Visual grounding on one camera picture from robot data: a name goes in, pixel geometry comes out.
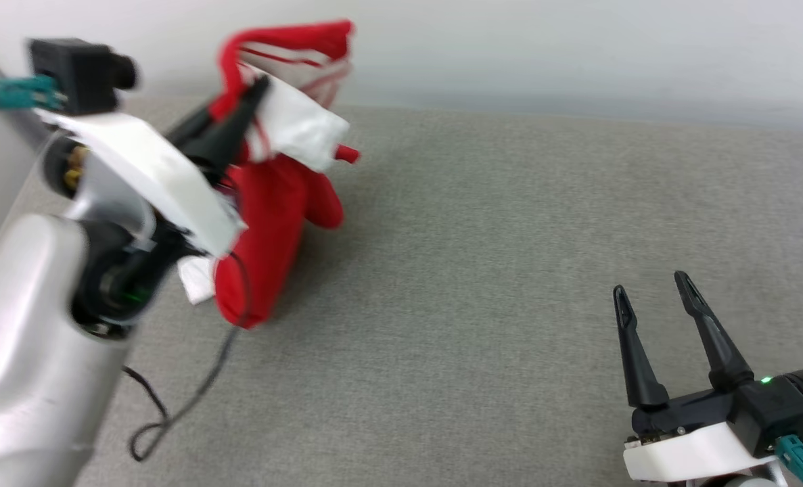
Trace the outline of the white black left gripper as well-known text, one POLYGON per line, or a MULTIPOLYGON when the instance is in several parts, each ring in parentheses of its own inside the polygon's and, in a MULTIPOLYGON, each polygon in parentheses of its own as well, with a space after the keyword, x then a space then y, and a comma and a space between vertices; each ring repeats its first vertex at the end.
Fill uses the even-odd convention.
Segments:
POLYGON ((124 113, 39 112, 39 117, 74 133, 167 221, 187 231, 188 242, 198 250, 224 258, 246 225, 210 185, 218 185, 237 160, 269 86, 268 75, 258 75, 229 113, 213 119, 206 103, 176 123, 167 140, 144 120, 124 113), (200 170, 180 151, 195 152, 200 170))

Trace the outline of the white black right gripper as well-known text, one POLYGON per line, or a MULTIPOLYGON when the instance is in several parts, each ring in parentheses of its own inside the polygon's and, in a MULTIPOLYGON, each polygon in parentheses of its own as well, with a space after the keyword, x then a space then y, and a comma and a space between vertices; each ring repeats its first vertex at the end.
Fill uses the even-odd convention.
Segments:
POLYGON ((727 421, 729 394, 756 379, 735 342, 685 271, 674 283, 702 340, 714 390, 669 400, 637 335, 637 316, 623 286, 614 288, 618 341, 633 435, 624 443, 627 474, 640 483, 781 483, 776 457, 754 457, 727 421))

